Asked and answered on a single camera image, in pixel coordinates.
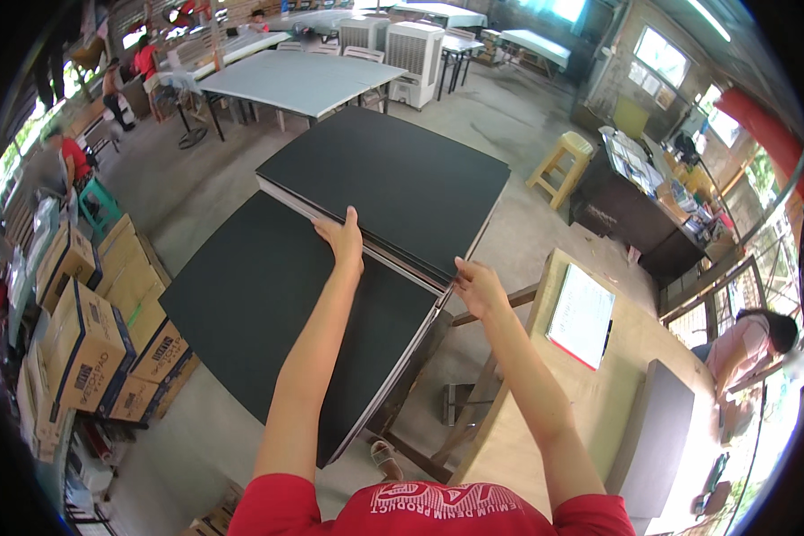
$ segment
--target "stool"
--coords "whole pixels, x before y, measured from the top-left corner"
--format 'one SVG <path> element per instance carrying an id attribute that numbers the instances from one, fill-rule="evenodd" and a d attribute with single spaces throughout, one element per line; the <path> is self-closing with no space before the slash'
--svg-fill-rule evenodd
<path id="1" fill-rule="evenodd" d="M 574 163 L 568 172 L 565 172 L 557 165 L 560 158 L 566 153 L 571 153 L 574 156 Z M 590 163 L 590 156 L 592 156 L 592 145 L 577 132 L 569 130 L 566 134 L 560 136 L 557 146 L 554 147 L 551 154 L 542 160 L 533 175 L 527 179 L 527 188 L 532 188 L 534 184 L 540 184 L 554 197 L 551 199 L 550 206 L 552 209 L 557 210 L 566 201 L 566 197 L 572 193 L 575 185 L 578 184 L 581 173 L 586 169 L 586 165 Z M 543 173 L 551 173 L 555 169 L 564 176 L 559 190 L 542 178 Z"/>
<path id="2" fill-rule="evenodd" d="M 98 204 L 101 205 L 95 217 L 92 216 L 89 209 L 86 207 L 86 202 L 84 202 L 86 197 L 90 194 L 92 194 L 98 201 Z M 93 232 L 95 232 L 96 236 L 101 240 L 105 239 L 105 228 L 107 224 L 110 221 L 118 221 L 122 218 L 122 212 L 119 210 L 117 200 L 98 182 L 96 177 L 89 179 L 89 183 L 87 183 L 83 191 L 80 192 L 78 204 L 80 205 L 80 210 L 83 212 L 83 215 L 86 217 L 86 221 L 88 221 L 89 225 L 92 227 Z"/>

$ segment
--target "person in red shirt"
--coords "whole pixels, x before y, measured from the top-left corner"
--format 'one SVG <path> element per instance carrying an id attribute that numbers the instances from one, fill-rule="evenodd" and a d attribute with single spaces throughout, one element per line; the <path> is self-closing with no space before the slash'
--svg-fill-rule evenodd
<path id="1" fill-rule="evenodd" d="M 74 187 L 79 197 L 92 178 L 92 167 L 86 163 L 86 153 L 75 140 L 66 138 L 58 125 L 50 127 L 43 140 L 63 156 L 66 163 L 66 192 Z"/>
<path id="2" fill-rule="evenodd" d="M 402 475 L 386 444 L 374 445 L 373 453 L 387 480 L 358 491 L 336 520 L 322 523 L 314 484 L 319 413 L 364 272 L 364 243 L 352 207 L 344 226 L 326 220 L 313 224 L 330 244 L 335 264 L 280 369 L 254 479 L 232 517 L 229 536 L 634 534 L 622 498 L 605 495 L 574 428 L 568 398 L 534 350 L 497 273 L 458 257 L 454 290 L 482 320 L 505 381 L 542 454 L 553 525 L 502 486 L 393 481 Z"/>
<path id="3" fill-rule="evenodd" d="M 155 58 L 155 46 L 149 44 L 149 36 L 143 34 L 137 41 L 137 53 L 134 54 L 132 70 L 143 80 L 143 89 L 149 95 L 149 108 L 158 123 L 163 122 L 163 115 L 155 105 L 155 88 L 160 84 L 158 79 L 158 59 Z"/>

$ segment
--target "white table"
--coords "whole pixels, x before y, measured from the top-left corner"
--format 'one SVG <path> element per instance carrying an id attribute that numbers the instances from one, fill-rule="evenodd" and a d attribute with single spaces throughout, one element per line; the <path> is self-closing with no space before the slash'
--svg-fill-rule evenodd
<path id="1" fill-rule="evenodd" d="M 447 74 L 447 65 L 451 56 L 455 56 L 455 63 L 452 66 L 450 74 L 450 87 L 447 88 L 447 94 L 455 91 L 456 82 L 459 81 L 459 74 L 461 73 L 461 64 L 465 62 L 465 55 L 467 56 L 467 64 L 465 65 L 465 75 L 462 76 L 461 85 L 465 84 L 467 80 L 467 69 L 471 66 L 471 57 L 474 50 L 479 50 L 485 45 L 474 39 L 465 39 L 456 35 L 444 35 L 443 40 L 440 42 L 443 49 L 444 68 L 440 73 L 440 85 L 438 86 L 438 100 L 440 101 L 440 93 L 444 87 L 444 76 Z"/>
<path id="2" fill-rule="evenodd" d="M 266 23 L 272 32 L 289 32 L 296 22 L 311 27 L 318 34 L 333 35 L 339 31 L 339 22 L 370 13 L 363 9 L 322 9 L 316 11 L 288 11 L 268 17 Z"/>
<path id="3" fill-rule="evenodd" d="M 319 117 L 364 94 L 389 85 L 404 69 L 363 59 L 288 50 L 263 50 L 214 73 L 200 82 L 212 109 L 214 126 L 224 140 L 212 106 L 220 96 L 276 108 L 306 117 L 310 126 Z M 385 88 L 384 113 L 387 113 Z M 242 109 L 242 117 L 247 116 Z"/>
<path id="4" fill-rule="evenodd" d="M 445 28 L 458 27 L 489 27 L 489 17 L 482 13 L 471 11 L 470 9 L 459 8 L 450 4 L 438 3 L 417 3 L 417 4 L 396 4 L 390 8 L 396 11 L 409 11 L 412 13 L 424 13 L 426 15 L 447 19 Z"/>
<path id="5" fill-rule="evenodd" d="M 271 48 L 282 43 L 289 38 L 286 32 L 258 33 L 253 30 L 246 30 L 243 35 L 226 38 L 220 45 L 224 49 L 224 65 L 235 63 L 251 54 L 256 54 L 260 50 Z M 193 80 L 200 80 L 214 72 L 214 62 L 207 63 L 202 67 L 189 70 Z"/>
<path id="6" fill-rule="evenodd" d="M 504 30 L 501 32 L 501 39 L 515 43 L 515 45 L 556 63 L 560 70 L 565 70 L 568 67 L 568 58 L 572 55 L 572 51 L 568 48 L 560 46 L 554 41 L 548 40 L 530 30 Z M 546 67 L 546 69 L 549 77 L 553 78 L 550 68 Z"/>

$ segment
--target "black cardboard sheet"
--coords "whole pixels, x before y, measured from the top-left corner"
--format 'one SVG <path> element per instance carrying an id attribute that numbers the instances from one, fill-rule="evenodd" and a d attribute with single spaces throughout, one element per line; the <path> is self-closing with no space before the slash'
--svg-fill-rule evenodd
<path id="1" fill-rule="evenodd" d="M 263 192 L 215 231 L 160 303 L 205 366 L 265 423 L 286 355 L 333 267 L 309 220 Z M 325 466 L 367 410 L 436 296 L 364 256 L 364 275 L 322 406 Z"/>
<path id="2" fill-rule="evenodd" d="M 455 274 L 509 177 L 500 160 L 357 106 L 318 123 L 256 172 L 372 235 Z"/>

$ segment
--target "foot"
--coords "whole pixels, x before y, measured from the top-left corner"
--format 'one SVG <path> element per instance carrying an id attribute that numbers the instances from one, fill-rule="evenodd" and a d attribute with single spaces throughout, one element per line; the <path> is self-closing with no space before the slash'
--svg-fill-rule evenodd
<path id="1" fill-rule="evenodd" d="M 399 468 L 393 452 L 390 450 L 390 445 L 378 440 L 372 444 L 369 455 L 372 456 L 375 466 L 384 473 L 383 482 L 398 482 L 404 478 L 402 469 Z"/>

